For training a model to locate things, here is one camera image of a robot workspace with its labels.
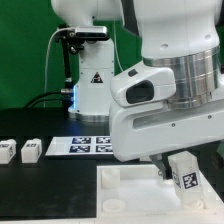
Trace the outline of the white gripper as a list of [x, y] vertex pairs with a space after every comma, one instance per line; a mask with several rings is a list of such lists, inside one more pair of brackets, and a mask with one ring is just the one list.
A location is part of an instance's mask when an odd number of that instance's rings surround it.
[[166, 178], [160, 153], [224, 139], [224, 82], [209, 103], [187, 110], [169, 109], [167, 99], [131, 107], [121, 107], [113, 99], [109, 129], [118, 160], [150, 156]]

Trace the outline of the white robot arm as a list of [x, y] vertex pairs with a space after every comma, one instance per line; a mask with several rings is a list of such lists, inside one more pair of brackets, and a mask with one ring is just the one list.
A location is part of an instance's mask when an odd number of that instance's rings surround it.
[[159, 160], [174, 150], [224, 139], [224, 73], [217, 28], [224, 0], [51, 0], [79, 35], [97, 20], [119, 20], [140, 37], [141, 61], [112, 79], [110, 135], [114, 156]]

